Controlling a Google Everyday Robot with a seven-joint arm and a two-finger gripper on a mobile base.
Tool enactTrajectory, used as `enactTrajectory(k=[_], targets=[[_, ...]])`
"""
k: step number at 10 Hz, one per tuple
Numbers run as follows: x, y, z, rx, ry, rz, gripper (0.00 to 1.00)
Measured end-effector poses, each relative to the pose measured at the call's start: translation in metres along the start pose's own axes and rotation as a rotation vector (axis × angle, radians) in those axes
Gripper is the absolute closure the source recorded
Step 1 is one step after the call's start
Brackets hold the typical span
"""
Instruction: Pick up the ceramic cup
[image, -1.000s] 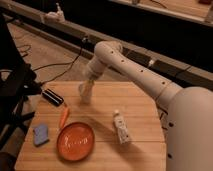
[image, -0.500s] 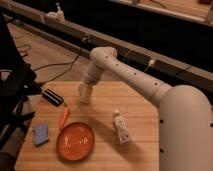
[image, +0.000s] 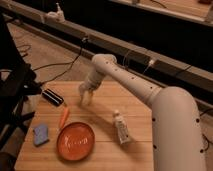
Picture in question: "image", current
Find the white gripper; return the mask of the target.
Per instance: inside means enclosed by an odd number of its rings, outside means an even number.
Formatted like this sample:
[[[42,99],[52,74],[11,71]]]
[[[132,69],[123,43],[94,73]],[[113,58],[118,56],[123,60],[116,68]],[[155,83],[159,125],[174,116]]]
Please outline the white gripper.
[[[90,72],[84,83],[80,84],[78,87],[79,95],[80,95],[80,104],[83,103],[85,91],[94,91],[101,85],[101,75],[96,72]]]

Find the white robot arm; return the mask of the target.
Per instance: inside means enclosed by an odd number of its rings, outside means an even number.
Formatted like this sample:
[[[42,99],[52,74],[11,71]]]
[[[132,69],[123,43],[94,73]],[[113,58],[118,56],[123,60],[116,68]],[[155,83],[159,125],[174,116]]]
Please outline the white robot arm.
[[[112,54],[96,54],[92,64],[81,94],[110,76],[151,109],[154,171],[207,171],[199,110],[188,91],[140,78],[120,68]]]

